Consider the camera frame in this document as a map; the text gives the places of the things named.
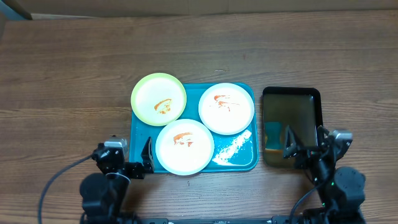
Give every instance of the food stain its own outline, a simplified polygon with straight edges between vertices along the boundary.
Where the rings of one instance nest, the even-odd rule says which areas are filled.
[[[188,147],[190,147],[191,144],[193,143],[191,135],[192,133],[181,133],[174,136],[174,144],[184,145],[185,143],[187,143]]]
[[[158,111],[160,114],[166,114],[171,110],[170,105],[172,104],[172,99],[166,99],[160,101],[158,104],[155,105],[155,111]]]
[[[228,108],[228,111],[231,112],[231,108],[229,107],[230,105],[239,105],[237,103],[228,103],[222,100],[225,99],[230,99],[231,97],[229,95],[216,95],[214,96],[214,100],[218,104],[218,108],[226,107]]]

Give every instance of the wood grain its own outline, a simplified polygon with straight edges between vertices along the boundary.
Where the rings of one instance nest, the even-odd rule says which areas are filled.
[[[317,88],[326,127],[354,133],[338,165],[366,175],[367,222],[396,223],[397,62],[398,11],[8,22],[0,44],[0,223],[35,223],[39,194],[56,171],[109,135],[129,138],[131,91],[153,72],[183,83],[247,83],[259,127],[264,87]],[[97,171],[86,162],[61,176],[46,196],[45,223],[77,223],[79,184]],[[142,217],[261,218],[287,215],[309,188],[301,172],[260,158],[250,172],[148,175],[129,197],[146,195]],[[313,195],[299,210],[318,206]]]

